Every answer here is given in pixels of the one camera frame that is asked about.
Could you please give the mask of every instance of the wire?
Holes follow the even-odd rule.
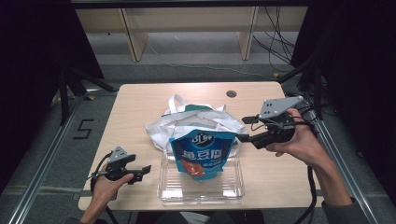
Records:
[[[292,119],[302,119],[303,121],[308,122],[308,120],[303,117],[291,117],[291,118]]]
[[[74,186],[75,184],[83,185],[85,182],[87,182],[87,180],[89,180],[89,179],[91,179],[91,178],[92,178],[92,176],[88,176],[88,177],[86,177],[84,180],[76,180],[76,181],[73,181],[73,182],[70,183],[70,185],[72,185],[72,186]]]
[[[283,51],[285,52],[286,57],[289,59],[288,54],[291,57],[291,53],[290,53],[288,47],[285,45],[285,42],[283,40],[283,36],[280,34],[279,15],[280,15],[280,7],[276,7],[276,30],[277,30],[277,35],[280,37]]]
[[[295,224],[302,223],[306,217],[311,214],[313,216],[313,211],[315,209],[315,205],[317,204],[317,188],[315,185],[315,180],[312,172],[312,167],[307,166],[307,175],[308,175],[308,182],[309,182],[309,188],[311,189],[311,196],[312,196],[312,201],[311,204],[309,204],[308,208],[305,210],[305,212],[297,219]]]
[[[274,39],[272,39],[272,41],[271,41],[270,49],[272,48],[273,44],[274,44]],[[271,67],[274,68],[274,66],[273,66],[272,63],[271,63],[271,54],[268,54],[268,61],[269,61],[270,65],[271,65]],[[279,72],[289,72],[289,71],[279,70],[279,69],[277,69],[277,68],[274,68],[274,69],[275,69],[276,71],[279,71]]]
[[[262,119],[262,120],[267,120],[267,121],[270,121],[271,123],[274,123],[276,125],[280,125],[280,123],[278,123],[278,122],[276,122],[274,120],[271,120],[271,119]]]
[[[105,161],[105,159],[109,158],[111,156],[111,153],[113,153],[113,151],[111,151],[110,153],[106,154],[98,163],[98,166],[96,167],[96,170],[94,173],[92,173],[92,179],[91,179],[91,192],[93,193],[93,189],[95,187],[95,183],[98,177],[98,172],[100,167],[102,166],[102,163]],[[116,220],[116,218],[114,217],[113,213],[111,212],[110,208],[108,206],[106,206],[106,212],[108,214],[108,216],[110,217],[111,221],[114,224],[118,224],[118,221]]]
[[[228,70],[228,71],[233,71],[235,73],[239,73],[239,74],[243,74],[243,75],[247,75],[247,76],[257,76],[257,77],[264,77],[266,79],[269,80],[277,80],[277,78],[271,78],[271,77],[266,77],[263,74],[257,74],[257,73],[247,73],[247,72],[242,72],[242,71],[238,71],[236,69],[233,68],[226,68],[226,67],[211,67],[211,66],[206,66],[206,65],[186,65],[186,64],[178,64],[178,63],[169,63],[167,62],[163,56],[157,52],[157,50],[155,50],[150,43],[148,42],[147,45],[154,51],[155,54],[157,54],[158,56],[161,57],[161,59],[163,60],[163,62],[171,67],[187,67],[187,68],[209,68],[209,69],[214,69],[214,70]]]
[[[282,43],[282,40],[280,40],[280,39],[276,39],[276,38],[274,38],[274,40],[275,41],[277,41],[277,42],[281,42]],[[295,45],[294,44],[291,44],[289,41],[288,42],[284,42],[286,45],[288,45],[288,46],[290,46],[290,47],[292,47],[292,48],[295,48]]]
[[[275,31],[278,34],[278,36],[280,37],[280,41],[282,42],[282,44],[286,44],[287,43],[289,45],[294,46],[287,39],[285,39],[283,37],[283,35],[280,33],[279,16],[280,16],[280,7],[276,7],[276,26],[274,26],[274,23],[273,23],[273,21],[271,20],[271,17],[270,17],[270,20],[271,20],[271,22],[272,22],[272,24],[273,24],[273,26],[275,28]]]
[[[267,46],[265,46],[262,42],[260,42],[260,41],[256,38],[255,35],[253,36],[253,38],[257,41],[257,43],[258,43],[262,48],[268,50],[270,53],[273,53],[278,59],[282,60],[283,62],[289,63],[289,62],[287,61],[288,58],[286,58],[285,56],[283,56],[283,55],[280,54],[279,52],[277,52],[277,51],[275,51],[275,50],[273,50],[273,49],[270,49],[270,48],[268,48]]]
[[[260,125],[259,127],[253,129],[253,123],[252,123],[251,126],[250,126],[250,129],[251,129],[251,131],[254,132],[254,131],[257,131],[257,130],[259,130],[260,128],[266,127],[266,126],[276,126],[276,127],[280,127],[280,124],[278,124],[278,123],[262,124],[262,125]]]
[[[307,109],[307,108],[311,108],[311,105],[306,105],[306,106],[297,108],[297,110],[300,112],[300,110],[302,110],[302,109]]]
[[[312,220],[314,219],[314,214],[315,214],[315,208],[311,210],[311,216],[309,216],[307,223],[312,223]]]

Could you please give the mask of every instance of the cable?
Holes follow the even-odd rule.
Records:
[[[258,77],[264,77],[266,79],[269,80],[277,80],[277,78],[271,78],[271,77],[266,77],[265,75],[262,74],[256,74],[256,73],[246,73],[246,72],[242,72],[242,71],[238,71],[236,69],[232,69],[232,68],[218,68],[218,67],[211,67],[211,66],[206,66],[206,65],[186,65],[186,64],[177,64],[177,63],[169,63],[167,62],[163,56],[157,52],[157,50],[155,50],[150,43],[148,42],[147,45],[154,51],[155,54],[157,54],[158,56],[161,57],[161,59],[163,60],[163,62],[171,67],[187,67],[187,68],[209,68],[209,69],[214,69],[214,70],[228,70],[228,71],[233,71],[239,74],[243,74],[243,75],[247,75],[247,76],[258,76]]]
[[[315,208],[312,209],[311,216],[309,216],[309,219],[308,219],[307,223],[312,223],[312,220],[314,219],[314,214],[315,214]]]
[[[275,33],[274,33],[274,36],[273,36],[273,39],[272,39],[272,41],[271,41],[271,45],[270,45],[270,49],[272,48],[272,46],[273,46],[273,44],[274,44],[274,38],[275,38]],[[269,63],[270,63],[270,65],[271,65],[271,67],[273,67],[274,68],[274,66],[272,65],[272,63],[271,63],[271,54],[268,54],[268,61],[269,61]],[[282,70],[279,70],[279,69],[276,69],[276,68],[274,68],[276,71],[279,71],[279,72],[289,72],[289,71],[282,71]]]
[[[71,186],[74,186],[75,184],[83,185],[85,182],[87,182],[87,180],[89,180],[91,178],[92,178],[92,176],[90,175],[90,176],[86,177],[84,180],[76,180],[76,181],[70,182],[70,185]]]
[[[274,39],[275,41],[277,41],[277,42],[282,42],[282,40],[280,40],[280,39]],[[289,45],[290,47],[292,47],[292,48],[295,48],[295,45],[294,44],[291,44],[289,41],[287,41],[287,42],[284,42],[286,45]]]
[[[317,204],[317,188],[315,185],[315,180],[312,172],[312,167],[307,166],[307,174],[308,174],[308,182],[309,182],[309,188],[311,189],[311,196],[312,196],[312,201],[311,204],[309,204],[308,208],[305,210],[305,212],[297,219],[295,224],[302,223],[306,217],[311,214],[313,216],[315,205]]]
[[[270,53],[273,53],[278,59],[282,60],[284,63],[289,63],[287,61],[288,58],[286,58],[285,56],[283,56],[282,54],[280,54],[279,52],[268,48],[267,46],[265,46],[262,42],[260,42],[256,36],[254,35],[253,38],[257,41],[257,43],[264,49],[268,50]]]
[[[266,126],[277,126],[277,127],[280,127],[280,124],[278,124],[278,123],[262,124],[262,125],[260,125],[259,127],[253,129],[253,123],[252,123],[251,126],[250,126],[250,129],[251,129],[251,131],[254,132],[254,131],[257,131],[257,130],[259,130],[260,128],[266,127]]]
[[[102,163],[105,161],[105,159],[107,159],[107,158],[110,157],[111,153],[113,153],[113,151],[111,151],[110,153],[106,154],[106,155],[100,160],[98,166],[96,167],[95,172],[92,173],[92,179],[91,179],[91,193],[93,193],[93,189],[94,189],[94,187],[95,187],[96,180],[97,180],[97,178],[98,178],[98,176],[99,176],[99,175],[98,175],[99,169],[100,169],[100,167],[102,166]],[[116,218],[114,217],[113,213],[111,212],[111,210],[110,210],[110,208],[109,208],[108,206],[106,206],[106,212],[107,212],[108,216],[110,217],[111,221],[112,221],[114,224],[118,224],[118,223],[119,223],[119,222],[116,220]]]
[[[276,41],[278,41],[278,42],[280,42],[280,43],[282,44],[282,48],[283,48],[283,50],[284,50],[284,52],[285,52],[285,55],[286,55],[286,57],[288,58],[288,60],[290,60],[288,54],[289,54],[290,57],[291,57],[291,52],[290,52],[288,46],[294,48],[294,45],[291,44],[286,38],[284,38],[283,35],[282,35],[281,32],[280,32],[280,23],[279,23],[280,7],[276,7],[276,23],[274,23],[272,17],[270,16],[267,7],[265,7],[265,11],[266,11],[267,16],[268,16],[268,18],[270,19],[270,21],[271,21],[271,23],[272,23],[274,29],[275,29],[275,30],[274,30],[274,35],[273,35],[273,36],[270,36],[270,37],[273,39],[273,42],[274,42],[274,40],[276,40]]]

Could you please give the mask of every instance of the white plastic bag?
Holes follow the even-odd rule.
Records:
[[[224,111],[225,105],[214,109],[211,105],[188,105],[179,95],[169,98],[169,109],[163,116],[146,126],[146,131],[154,146],[173,160],[170,138],[179,138],[192,130],[231,132],[247,134],[246,127]],[[241,142],[235,137],[235,146],[230,157],[238,153]]]

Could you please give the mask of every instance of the dark sleeve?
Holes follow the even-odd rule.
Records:
[[[322,203],[323,211],[330,224],[370,223],[356,199],[351,199],[352,205],[348,206],[328,206],[325,202]]]
[[[81,224],[78,219],[75,218],[68,218],[64,224]]]

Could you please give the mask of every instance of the snack bag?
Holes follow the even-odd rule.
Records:
[[[171,138],[177,169],[195,180],[214,178],[227,161],[236,133],[193,130]]]

